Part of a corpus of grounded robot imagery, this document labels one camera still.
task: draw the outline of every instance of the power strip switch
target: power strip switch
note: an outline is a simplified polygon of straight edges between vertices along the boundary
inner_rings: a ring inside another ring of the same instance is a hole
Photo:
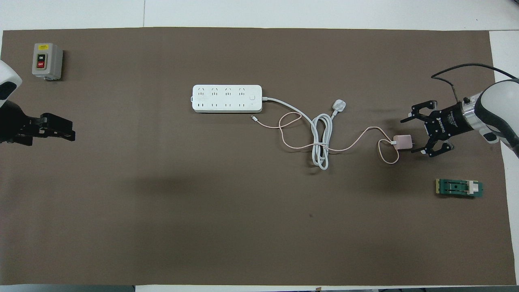
[[[197,113],[259,113],[260,85],[195,85],[191,105]]]

